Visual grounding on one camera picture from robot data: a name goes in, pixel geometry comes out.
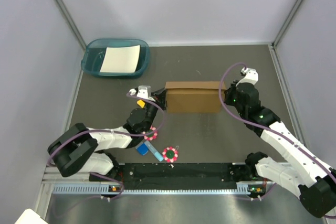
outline gray floor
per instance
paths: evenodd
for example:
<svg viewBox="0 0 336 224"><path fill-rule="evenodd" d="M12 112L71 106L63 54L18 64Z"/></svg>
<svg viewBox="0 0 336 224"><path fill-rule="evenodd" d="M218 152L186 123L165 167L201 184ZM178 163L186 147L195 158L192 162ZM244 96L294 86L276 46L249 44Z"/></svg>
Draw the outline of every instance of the gray floor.
<svg viewBox="0 0 336 224"><path fill-rule="evenodd" d="M80 195L53 195L57 215L87 198ZM238 200L235 196L137 196L125 195L116 201L90 199L57 219L49 207L49 224L180 224L180 223L296 223L319 224L299 200L277 186L262 202Z"/></svg>
<svg viewBox="0 0 336 224"><path fill-rule="evenodd" d="M243 61L257 69L256 84L264 106L277 113L292 130L273 62L265 45L193 46L151 48L151 62L139 79L103 79L84 74L71 123L83 122L87 127L115 128L123 125L137 105L125 94L141 84L152 90L164 87L166 81L218 81L232 64ZM235 69L225 84L239 76ZM154 126L158 126L158 114ZM277 161L281 156L248 130L241 122L222 111L217 114L167 114L167 121L152 144L161 152L168 146L179 146L178 162L243 162L251 152L262 151ZM113 149L120 163L153 163L155 157L141 156L135 149Z"/></svg>

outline brown cardboard box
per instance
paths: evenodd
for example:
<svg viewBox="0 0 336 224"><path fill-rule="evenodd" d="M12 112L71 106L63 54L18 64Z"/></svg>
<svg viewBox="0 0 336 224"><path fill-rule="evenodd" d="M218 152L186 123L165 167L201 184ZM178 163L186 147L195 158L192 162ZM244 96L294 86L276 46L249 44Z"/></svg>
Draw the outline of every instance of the brown cardboard box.
<svg viewBox="0 0 336 224"><path fill-rule="evenodd" d="M218 97L219 81L166 82L168 113L215 113L221 102Z"/></svg>

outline dark gray table surface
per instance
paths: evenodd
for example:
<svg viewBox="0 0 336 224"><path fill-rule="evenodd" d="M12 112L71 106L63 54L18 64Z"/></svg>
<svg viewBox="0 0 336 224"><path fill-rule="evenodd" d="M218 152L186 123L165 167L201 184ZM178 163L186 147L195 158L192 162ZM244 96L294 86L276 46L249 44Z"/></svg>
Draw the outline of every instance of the dark gray table surface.
<svg viewBox="0 0 336 224"><path fill-rule="evenodd" d="M131 88L146 84L157 90L166 81L218 81L229 66L240 61L257 69L256 88L262 104L277 113L293 132L266 45L153 47L150 65L138 79L104 79L84 74L71 124L83 122L98 129L122 126L137 107L134 99L125 96ZM227 87L240 78L239 72L237 68L228 75ZM153 125L158 126L161 119L158 113ZM166 124L158 134L152 144L159 152L168 146L179 146L177 162L181 163L243 162L249 153L257 151L283 161L270 145L224 110L213 114L167 114ZM157 162L151 153L141 156L134 148L110 152L119 163Z"/></svg>

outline blue block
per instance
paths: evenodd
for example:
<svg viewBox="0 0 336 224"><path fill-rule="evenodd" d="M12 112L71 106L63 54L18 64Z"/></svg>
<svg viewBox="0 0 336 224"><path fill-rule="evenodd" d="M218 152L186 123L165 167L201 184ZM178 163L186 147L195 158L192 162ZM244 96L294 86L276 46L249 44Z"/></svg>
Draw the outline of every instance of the blue block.
<svg viewBox="0 0 336 224"><path fill-rule="evenodd" d="M148 147L145 144L142 144L137 148L137 150L141 155L146 155L148 152Z"/></svg>

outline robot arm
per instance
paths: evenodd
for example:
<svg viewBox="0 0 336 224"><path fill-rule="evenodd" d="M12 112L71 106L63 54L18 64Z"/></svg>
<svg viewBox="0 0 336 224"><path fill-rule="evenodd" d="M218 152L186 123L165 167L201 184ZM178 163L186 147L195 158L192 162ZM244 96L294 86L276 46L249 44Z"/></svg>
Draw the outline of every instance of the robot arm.
<svg viewBox="0 0 336 224"><path fill-rule="evenodd" d="M246 165L255 175L273 180L293 193L312 215L323 217L336 207L336 185L317 163L332 175L336 175L335 170L298 141L272 110L261 106L258 90L254 87L258 81L256 70L243 69L241 74L244 77L240 81L234 81L225 91L225 104L234 106L242 119L285 135L290 142L269 130L246 124L275 148L292 167L282 166L260 152L249 154Z"/></svg>
<svg viewBox="0 0 336 224"><path fill-rule="evenodd" d="M165 89L151 92L149 86L139 86L130 90L130 95L153 101L163 110L165 93ZM90 131L65 145L52 160L63 177L77 172L95 172L102 175L108 173L114 177L118 172L118 162L103 150L137 146L143 140L143 136L139 134L150 129L157 111L156 106L144 102L141 108L132 110L126 124L116 129L95 130L77 123L48 147L48 153L51 155L61 144L77 134Z"/></svg>

